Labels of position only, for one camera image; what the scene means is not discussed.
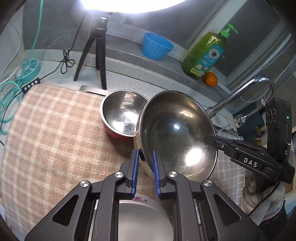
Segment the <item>gloved right hand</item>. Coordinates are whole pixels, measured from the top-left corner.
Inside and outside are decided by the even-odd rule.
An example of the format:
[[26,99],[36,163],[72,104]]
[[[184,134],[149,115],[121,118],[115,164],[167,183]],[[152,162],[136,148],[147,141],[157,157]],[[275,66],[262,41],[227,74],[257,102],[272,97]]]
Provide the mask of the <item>gloved right hand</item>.
[[242,209],[249,215],[254,223],[260,225],[263,221],[274,218],[283,207],[285,188],[280,184],[276,190],[260,205],[259,203],[269,195],[275,186],[266,188],[259,194],[257,180],[254,173],[249,173],[245,178],[243,188]]

